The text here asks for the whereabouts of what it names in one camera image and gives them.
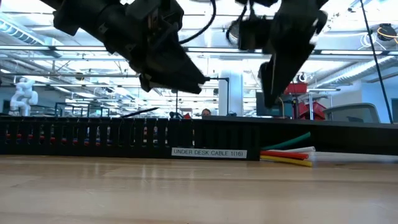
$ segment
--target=label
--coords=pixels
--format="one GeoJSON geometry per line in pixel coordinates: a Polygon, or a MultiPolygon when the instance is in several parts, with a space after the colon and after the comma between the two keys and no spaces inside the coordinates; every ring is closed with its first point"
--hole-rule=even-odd
{"type": "Polygon", "coordinates": [[[246,159],[247,150],[172,148],[172,156],[246,159]]]}

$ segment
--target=yellow wire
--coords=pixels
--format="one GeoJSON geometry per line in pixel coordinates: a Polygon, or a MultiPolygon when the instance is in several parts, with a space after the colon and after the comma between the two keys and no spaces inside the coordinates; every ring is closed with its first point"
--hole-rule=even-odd
{"type": "Polygon", "coordinates": [[[289,163],[289,164],[295,164],[295,165],[306,166],[306,167],[312,167],[311,161],[301,161],[298,159],[289,159],[289,158],[276,157],[276,156],[260,156],[260,159],[274,161],[274,162],[285,162],[285,163],[289,163]]]}
{"type": "Polygon", "coordinates": [[[282,117],[285,119],[285,105],[281,97],[279,97],[279,100],[282,103],[282,117]]]}
{"type": "Polygon", "coordinates": [[[390,38],[397,38],[398,37],[398,36],[391,36],[391,35],[383,34],[382,32],[380,32],[381,29],[382,29],[381,27],[378,28],[377,29],[377,33],[380,34],[380,35],[383,35],[384,37],[390,37],[390,38]]]}

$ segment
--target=desk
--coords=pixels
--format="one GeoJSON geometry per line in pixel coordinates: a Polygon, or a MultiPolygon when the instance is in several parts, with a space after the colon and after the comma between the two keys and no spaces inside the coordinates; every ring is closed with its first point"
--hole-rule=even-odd
{"type": "Polygon", "coordinates": [[[0,157],[0,223],[396,223],[398,157],[272,162],[0,157]]]}

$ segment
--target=white robot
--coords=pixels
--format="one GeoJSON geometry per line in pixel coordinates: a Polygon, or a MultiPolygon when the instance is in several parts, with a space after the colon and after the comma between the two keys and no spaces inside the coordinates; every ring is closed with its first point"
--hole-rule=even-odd
{"type": "Polygon", "coordinates": [[[27,80],[26,78],[19,80],[19,83],[16,84],[16,92],[11,98],[10,115],[30,115],[30,106],[36,105],[39,100],[37,92],[32,90],[34,83],[34,80],[27,80]],[[19,108],[22,109],[22,114],[19,114],[19,108]]]}

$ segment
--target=green wire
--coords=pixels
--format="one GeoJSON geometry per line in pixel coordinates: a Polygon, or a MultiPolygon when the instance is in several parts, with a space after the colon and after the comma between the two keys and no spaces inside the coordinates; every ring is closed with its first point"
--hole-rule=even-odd
{"type": "Polygon", "coordinates": [[[280,148],[283,148],[283,147],[286,147],[286,146],[291,146],[291,145],[296,144],[296,143],[298,143],[300,141],[306,140],[306,139],[308,139],[310,137],[311,137],[311,133],[307,133],[307,134],[304,134],[304,135],[302,135],[300,137],[297,137],[295,139],[288,140],[286,142],[275,144],[273,146],[263,147],[262,150],[280,149],[280,148]]]}

